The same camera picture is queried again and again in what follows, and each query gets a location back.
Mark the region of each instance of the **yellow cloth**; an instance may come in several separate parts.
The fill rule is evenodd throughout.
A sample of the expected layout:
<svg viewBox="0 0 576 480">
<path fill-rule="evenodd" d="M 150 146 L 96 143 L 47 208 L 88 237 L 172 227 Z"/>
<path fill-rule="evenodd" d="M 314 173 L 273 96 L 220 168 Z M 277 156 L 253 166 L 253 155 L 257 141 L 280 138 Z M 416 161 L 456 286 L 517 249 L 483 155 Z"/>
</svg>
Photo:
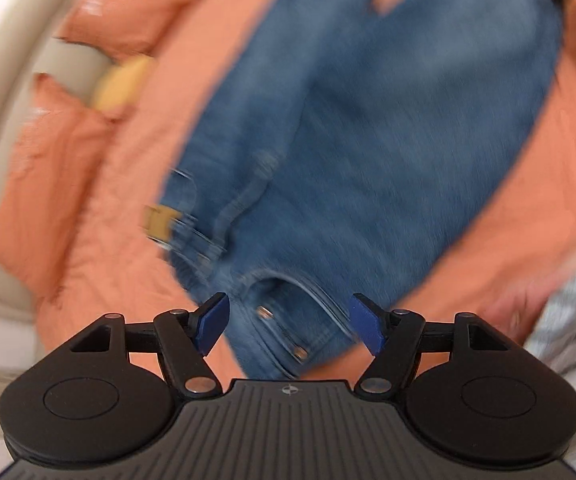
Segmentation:
<svg viewBox="0 0 576 480">
<path fill-rule="evenodd" d="M 91 107 L 99 112 L 110 112 L 135 103 L 153 66 L 154 58 L 145 54 L 111 66 L 97 83 Z"/>
</svg>

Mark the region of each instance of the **orange pillow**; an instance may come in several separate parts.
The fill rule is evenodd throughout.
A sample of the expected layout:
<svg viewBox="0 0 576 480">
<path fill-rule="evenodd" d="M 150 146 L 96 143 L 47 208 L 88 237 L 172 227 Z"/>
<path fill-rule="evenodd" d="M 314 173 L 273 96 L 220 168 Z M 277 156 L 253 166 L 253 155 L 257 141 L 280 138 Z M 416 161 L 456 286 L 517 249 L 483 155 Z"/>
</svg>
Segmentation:
<svg viewBox="0 0 576 480">
<path fill-rule="evenodd" d="M 192 0 L 79 0 L 57 37 L 103 50 L 117 61 L 149 54 Z"/>
<path fill-rule="evenodd" d="M 0 265 L 37 297 L 52 298 L 62 278 L 82 204 L 114 124 L 86 108 L 49 75 L 10 160 L 0 205 Z"/>
</svg>

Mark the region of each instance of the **denim fabric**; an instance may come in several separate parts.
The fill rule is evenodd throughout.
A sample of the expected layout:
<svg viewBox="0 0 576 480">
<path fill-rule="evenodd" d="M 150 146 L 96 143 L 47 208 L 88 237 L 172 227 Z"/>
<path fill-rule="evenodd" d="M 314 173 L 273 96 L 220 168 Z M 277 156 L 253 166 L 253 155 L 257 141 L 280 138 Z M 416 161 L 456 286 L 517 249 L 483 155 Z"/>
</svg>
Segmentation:
<svg viewBox="0 0 576 480">
<path fill-rule="evenodd" d="M 514 163 L 561 33 L 551 0 L 276 1 L 161 199 L 177 277 L 230 296 L 250 378 L 338 356 L 352 293 L 423 280 Z"/>
</svg>

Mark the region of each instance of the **orange bedsheet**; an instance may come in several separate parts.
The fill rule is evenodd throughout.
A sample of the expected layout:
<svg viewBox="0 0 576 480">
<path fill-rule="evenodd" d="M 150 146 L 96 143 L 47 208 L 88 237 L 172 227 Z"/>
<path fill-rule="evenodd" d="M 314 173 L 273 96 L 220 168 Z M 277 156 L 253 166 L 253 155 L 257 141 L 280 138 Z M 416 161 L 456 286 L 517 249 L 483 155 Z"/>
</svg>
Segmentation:
<svg viewBox="0 0 576 480">
<path fill-rule="evenodd" d="M 72 248 L 56 298 L 38 305 L 37 327 L 54 348 L 105 312 L 129 322 L 192 308 L 161 251 L 140 227 L 211 92 L 272 0 L 196 0 L 160 51 L 130 120 L 116 133 Z M 376 0 L 380 8 L 397 0 Z M 480 312 L 508 283 L 536 274 L 576 245 L 576 0 L 546 108 L 520 161 L 466 236 L 402 303 L 430 320 Z M 363 347 L 311 376 L 354 381 Z M 152 356 L 133 360 L 158 370 Z M 220 380 L 241 371 L 222 339 L 209 356 Z"/>
</svg>

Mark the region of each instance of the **gray ribbed plate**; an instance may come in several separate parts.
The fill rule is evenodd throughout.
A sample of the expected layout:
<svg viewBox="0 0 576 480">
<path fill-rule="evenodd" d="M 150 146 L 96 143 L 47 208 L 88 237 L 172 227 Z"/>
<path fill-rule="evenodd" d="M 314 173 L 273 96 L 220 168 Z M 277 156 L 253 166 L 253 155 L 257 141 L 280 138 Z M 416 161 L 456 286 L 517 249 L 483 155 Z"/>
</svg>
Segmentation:
<svg viewBox="0 0 576 480">
<path fill-rule="evenodd" d="M 397 410 L 345 383 L 238 381 L 188 403 L 156 443 L 79 471 L 17 462 L 0 480 L 576 480 L 563 462 L 484 471 L 450 462 L 410 433 Z"/>
</svg>

